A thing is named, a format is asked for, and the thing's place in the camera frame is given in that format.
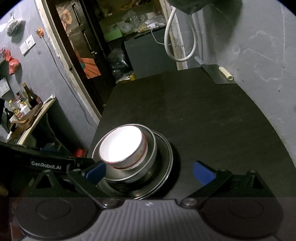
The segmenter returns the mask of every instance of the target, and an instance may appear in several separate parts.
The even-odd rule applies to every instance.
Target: dark table surface
[[[200,188],[196,160],[234,174],[255,169],[276,196],[296,196],[296,168],[264,114],[237,84],[215,84],[202,68],[117,85],[89,156],[103,135],[127,123],[146,125],[172,145],[174,166],[158,197],[186,197]]]

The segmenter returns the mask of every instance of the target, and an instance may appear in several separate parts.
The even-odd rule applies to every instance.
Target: screw
[[[182,200],[182,204],[186,207],[192,207],[197,204],[197,201],[194,198],[185,198]]]
[[[116,207],[118,205],[119,201],[114,198],[106,198],[102,201],[102,204],[105,207]]]

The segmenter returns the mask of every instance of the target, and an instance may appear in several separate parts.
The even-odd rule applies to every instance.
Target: wooden door
[[[115,85],[102,44],[79,0],[45,0],[63,45],[100,113]]]

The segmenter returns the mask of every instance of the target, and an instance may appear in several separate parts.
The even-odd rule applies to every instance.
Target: blue gripper pad
[[[96,164],[97,165],[93,169],[84,175],[87,180],[95,185],[98,184],[98,182],[106,175],[106,164],[103,161]]]
[[[216,178],[214,172],[210,171],[198,162],[195,162],[193,165],[193,175],[203,186],[207,185]]]

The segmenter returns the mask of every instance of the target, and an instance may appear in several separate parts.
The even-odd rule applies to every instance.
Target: white hose
[[[174,55],[172,55],[172,53],[170,52],[170,49],[168,47],[168,37],[169,37],[170,27],[172,25],[172,21],[174,19],[176,11],[177,11],[177,9],[175,7],[173,7],[173,10],[172,10],[172,12],[170,14],[170,17],[168,19],[168,24],[167,24],[167,26],[165,28],[165,51],[167,52],[168,56],[172,60],[174,60],[176,62],[185,62],[188,59],[190,59],[193,56],[193,54],[195,53],[195,51],[196,51],[196,47],[197,47],[197,31],[196,31],[196,29],[194,27],[194,23],[193,23],[192,19],[189,16],[187,16],[189,25],[190,25],[192,33],[193,33],[193,39],[194,39],[193,49],[192,49],[191,53],[185,58],[176,58]]]

